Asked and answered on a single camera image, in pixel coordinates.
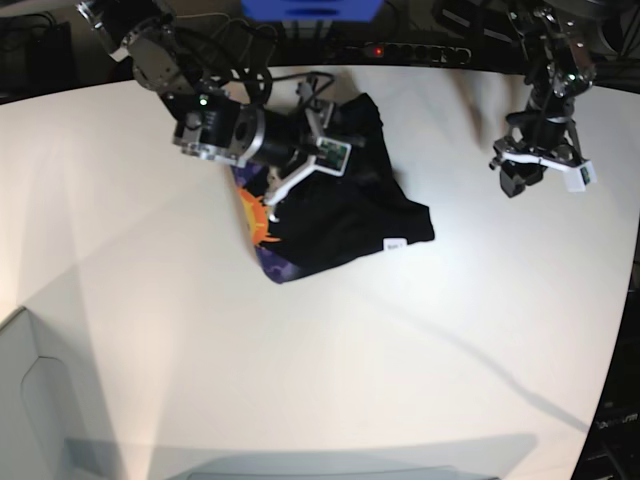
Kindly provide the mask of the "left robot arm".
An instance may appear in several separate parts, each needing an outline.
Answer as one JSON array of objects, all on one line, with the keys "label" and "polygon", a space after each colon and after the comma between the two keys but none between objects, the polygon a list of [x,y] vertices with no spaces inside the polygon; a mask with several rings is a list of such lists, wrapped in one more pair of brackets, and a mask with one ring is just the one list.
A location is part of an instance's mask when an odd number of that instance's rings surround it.
[{"label": "left robot arm", "polygon": [[569,192],[583,192],[597,182],[573,118],[576,97],[596,77],[584,35],[571,15],[543,1],[511,1],[508,12],[527,60],[524,83],[532,90],[525,108],[506,116],[507,134],[494,142],[489,167],[499,172],[509,198],[541,182],[549,169],[563,175]]}]

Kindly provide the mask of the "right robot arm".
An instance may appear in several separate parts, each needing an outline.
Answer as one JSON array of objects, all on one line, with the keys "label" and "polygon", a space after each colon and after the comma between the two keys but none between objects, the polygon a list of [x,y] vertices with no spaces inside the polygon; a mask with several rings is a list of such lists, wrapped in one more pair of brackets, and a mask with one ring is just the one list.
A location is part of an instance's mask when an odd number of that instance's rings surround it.
[{"label": "right robot arm", "polygon": [[267,171],[263,202],[279,203],[314,174],[341,177],[353,145],[329,131],[337,111],[321,98],[325,72],[283,76],[296,81],[298,103],[288,114],[267,108],[277,78],[245,68],[219,42],[180,27],[162,1],[81,1],[76,9],[116,61],[131,59],[134,79],[156,93],[176,122],[173,143],[185,155],[237,169]]}]

